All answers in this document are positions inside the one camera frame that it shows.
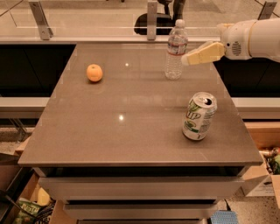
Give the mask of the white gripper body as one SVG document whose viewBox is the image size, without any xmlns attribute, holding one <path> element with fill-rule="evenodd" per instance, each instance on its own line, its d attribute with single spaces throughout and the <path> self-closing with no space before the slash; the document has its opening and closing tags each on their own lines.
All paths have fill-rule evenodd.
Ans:
<svg viewBox="0 0 280 224">
<path fill-rule="evenodd" d="M 249 60 L 252 58 L 249 42 L 255 20 L 241 21 L 233 24 L 229 32 L 220 35 L 220 42 L 225 47 L 225 56 L 230 60 Z"/>
</svg>

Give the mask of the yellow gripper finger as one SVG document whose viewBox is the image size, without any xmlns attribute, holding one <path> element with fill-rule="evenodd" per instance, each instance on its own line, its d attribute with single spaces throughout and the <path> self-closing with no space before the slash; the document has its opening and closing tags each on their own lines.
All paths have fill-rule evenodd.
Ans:
<svg viewBox="0 0 280 224">
<path fill-rule="evenodd" d="M 230 28 L 233 26 L 233 24 L 218 24 L 217 29 L 220 33 L 220 35 L 225 35 L 226 33 L 229 32 Z"/>
<path fill-rule="evenodd" d="M 185 66 L 210 63 L 220 60 L 225 55 L 225 47 L 220 42 L 208 41 L 200 47 L 184 54 L 181 62 Z"/>
</svg>

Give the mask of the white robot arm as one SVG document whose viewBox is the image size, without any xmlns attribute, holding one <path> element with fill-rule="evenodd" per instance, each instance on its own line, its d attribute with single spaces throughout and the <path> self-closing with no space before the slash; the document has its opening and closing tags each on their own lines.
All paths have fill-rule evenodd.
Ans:
<svg viewBox="0 0 280 224">
<path fill-rule="evenodd" d="M 218 24 L 220 41 L 207 41 L 182 56 L 185 66 L 220 60 L 265 58 L 280 61 L 280 18 Z"/>
</svg>

